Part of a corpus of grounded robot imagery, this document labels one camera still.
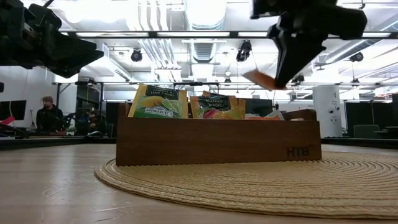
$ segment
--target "wooden table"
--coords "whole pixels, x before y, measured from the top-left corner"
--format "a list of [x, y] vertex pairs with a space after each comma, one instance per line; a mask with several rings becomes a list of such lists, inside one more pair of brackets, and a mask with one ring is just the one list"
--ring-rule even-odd
[[[398, 156], [388, 149], [324, 145], [323, 150]], [[95, 167], [114, 156], [112, 144], [0, 151], [0, 223], [397, 223], [221, 212], [138, 197], [94, 176]]]

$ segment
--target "snack bag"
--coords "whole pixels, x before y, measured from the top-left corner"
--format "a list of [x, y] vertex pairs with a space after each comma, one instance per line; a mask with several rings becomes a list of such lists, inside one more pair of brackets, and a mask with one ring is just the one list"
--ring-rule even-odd
[[195, 119], [241, 119], [235, 96], [191, 96]]
[[187, 91], [140, 84], [128, 116], [188, 118]]
[[[217, 93], [210, 93], [208, 91], [203, 91], [203, 96], [205, 97], [214, 97], [214, 96], [223, 96], [219, 95]], [[246, 101], [244, 99], [238, 99], [238, 110], [240, 114], [240, 119], [244, 119], [245, 114], [246, 114]]]
[[259, 70], [252, 70], [243, 74], [244, 78], [252, 81], [253, 83], [263, 87], [266, 90], [284, 90], [286, 87], [279, 88], [275, 85], [275, 79], [266, 73], [262, 73]]

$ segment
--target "red object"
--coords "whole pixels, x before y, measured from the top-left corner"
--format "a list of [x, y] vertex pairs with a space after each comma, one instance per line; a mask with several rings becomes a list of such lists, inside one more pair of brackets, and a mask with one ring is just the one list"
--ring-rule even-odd
[[13, 121], [15, 121], [15, 117], [10, 116], [7, 119], [5, 119], [4, 121], [1, 121], [0, 124], [8, 125], [8, 124], [11, 124]]

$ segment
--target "orange package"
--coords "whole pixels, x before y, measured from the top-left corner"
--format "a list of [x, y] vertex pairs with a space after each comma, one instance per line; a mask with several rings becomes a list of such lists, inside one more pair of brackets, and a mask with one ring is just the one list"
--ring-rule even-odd
[[194, 119], [241, 119], [235, 96], [191, 96]]
[[[208, 91], [203, 91], [202, 96], [205, 97], [214, 97], [214, 96], [224, 96], [224, 95], [220, 95], [217, 93], [210, 93]], [[238, 110], [239, 110], [239, 114], [240, 114], [240, 119], [244, 119], [245, 114], [246, 114], [246, 101], [244, 99], [238, 99]]]
[[265, 88], [266, 90], [284, 90], [285, 88], [278, 88], [275, 86], [275, 80], [268, 74], [262, 73], [259, 70], [252, 70], [243, 74], [244, 78], [253, 83]]

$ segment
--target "yellow snack bag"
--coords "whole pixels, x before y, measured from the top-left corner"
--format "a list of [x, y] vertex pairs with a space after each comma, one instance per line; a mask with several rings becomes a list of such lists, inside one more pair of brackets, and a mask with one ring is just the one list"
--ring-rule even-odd
[[[205, 97], [223, 96], [217, 93], [210, 93], [208, 91], [203, 91], [202, 95]], [[244, 99], [238, 99], [238, 109], [239, 109], [239, 114], [241, 116], [240, 119], [244, 119], [246, 114], [246, 101]]]
[[187, 91], [140, 84], [128, 116], [188, 118]]
[[235, 96], [191, 96], [192, 116], [196, 119], [241, 119]]

